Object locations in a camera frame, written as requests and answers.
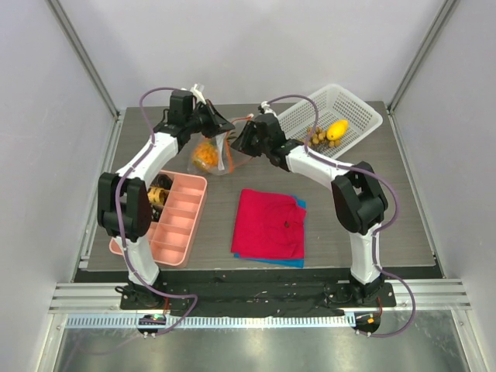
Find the clear zip top bag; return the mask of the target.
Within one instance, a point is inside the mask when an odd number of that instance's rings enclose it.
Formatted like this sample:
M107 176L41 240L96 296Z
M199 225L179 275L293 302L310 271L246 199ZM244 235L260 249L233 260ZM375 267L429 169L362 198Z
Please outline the clear zip top bag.
M222 176L231 174L236 168L250 162L252 157L234 150L231 145L252 118L253 114L249 114L245 117L230 119L234 129L215 138L209 139L200 135L189 157L188 173L202 176L207 174Z

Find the fake pineapple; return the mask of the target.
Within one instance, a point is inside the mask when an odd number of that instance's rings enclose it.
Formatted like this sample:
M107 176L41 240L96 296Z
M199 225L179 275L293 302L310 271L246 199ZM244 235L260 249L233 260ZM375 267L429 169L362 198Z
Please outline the fake pineapple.
M200 170L210 174L223 175L233 172L234 162L230 141L236 133L230 131L215 138L200 140L191 155L191 162Z

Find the fake brown longan bunch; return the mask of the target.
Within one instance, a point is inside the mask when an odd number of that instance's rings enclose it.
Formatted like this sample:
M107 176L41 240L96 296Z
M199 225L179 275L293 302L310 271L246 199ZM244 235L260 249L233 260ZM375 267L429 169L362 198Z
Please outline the fake brown longan bunch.
M337 141L327 140L326 131L324 131L323 129L317 129L315 134L312 135L309 144L312 149L316 149L319 146L327 146L333 148L338 147L341 144L341 139L338 139Z

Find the fake yellow mango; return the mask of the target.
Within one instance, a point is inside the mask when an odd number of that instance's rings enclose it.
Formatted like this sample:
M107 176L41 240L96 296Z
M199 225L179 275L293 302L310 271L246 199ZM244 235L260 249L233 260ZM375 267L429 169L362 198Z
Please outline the fake yellow mango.
M348 130L349 123L345 119L334 122L326 131L326 139L329 141L340 140Z

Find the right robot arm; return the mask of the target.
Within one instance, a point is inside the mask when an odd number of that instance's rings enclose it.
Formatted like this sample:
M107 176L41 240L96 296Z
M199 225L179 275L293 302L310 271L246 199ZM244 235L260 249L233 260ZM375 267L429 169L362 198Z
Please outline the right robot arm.
M246 123L231 147L250 157L265 156L275 167L300 174L332 192L336 217L350 235L350 300L366 306L384 285L378 256L379 232L388 201L366 162L325 160L298 139L288 139L273 114Z

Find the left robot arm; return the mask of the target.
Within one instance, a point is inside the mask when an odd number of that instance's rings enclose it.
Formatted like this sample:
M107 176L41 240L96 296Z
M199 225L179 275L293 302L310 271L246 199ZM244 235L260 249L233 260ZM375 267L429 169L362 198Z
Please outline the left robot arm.
M98 179L98 224L116 239L129 271L129 279L142 285L139 301L149 309L159 308L165 290L157 285L160 268L152 258L146 234L151 224L152 207L147 195L153 179L174 159L194 134L207 138L234 129L204 97L203 87L189 89L154 88L140 98L139 108L150 130L143 148L115 173L104 172ZM146 116L144 99L159 91L170 91L166 119L152 125Z

